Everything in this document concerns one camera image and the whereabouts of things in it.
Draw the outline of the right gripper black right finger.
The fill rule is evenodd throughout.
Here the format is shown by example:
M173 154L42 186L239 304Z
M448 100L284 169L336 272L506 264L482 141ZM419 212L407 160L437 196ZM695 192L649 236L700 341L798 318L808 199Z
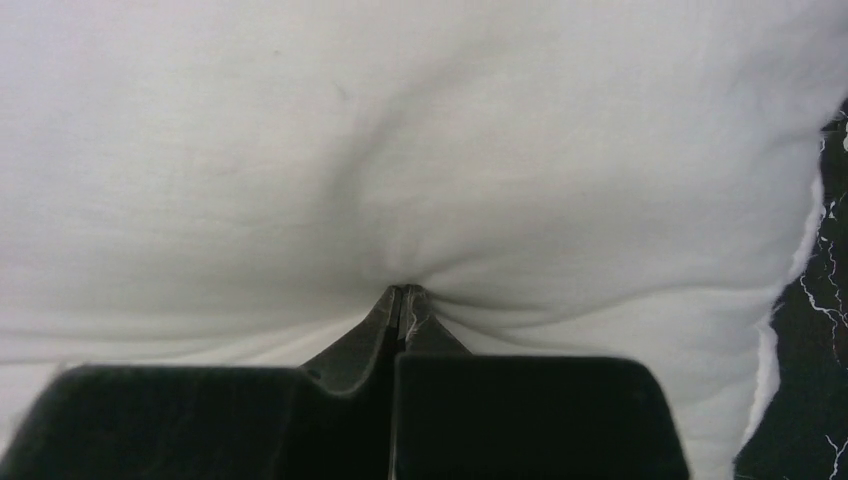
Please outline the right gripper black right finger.
M657 380L610 357L472 354L427 293L401 290L397 479L685 479Z

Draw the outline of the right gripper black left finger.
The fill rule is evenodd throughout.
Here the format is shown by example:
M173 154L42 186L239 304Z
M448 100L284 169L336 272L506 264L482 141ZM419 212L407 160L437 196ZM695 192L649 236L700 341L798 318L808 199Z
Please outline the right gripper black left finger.
M38 397L5 479L384 479L399 291L299 367L80 366Z

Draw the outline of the white pillow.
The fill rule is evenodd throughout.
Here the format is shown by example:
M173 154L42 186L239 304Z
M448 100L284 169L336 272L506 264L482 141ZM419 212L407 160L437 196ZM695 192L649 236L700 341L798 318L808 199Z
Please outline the white pillow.
M640 361L728 479L846 95L843 1L5 1L1 446L72 366L293 365L418 284Z

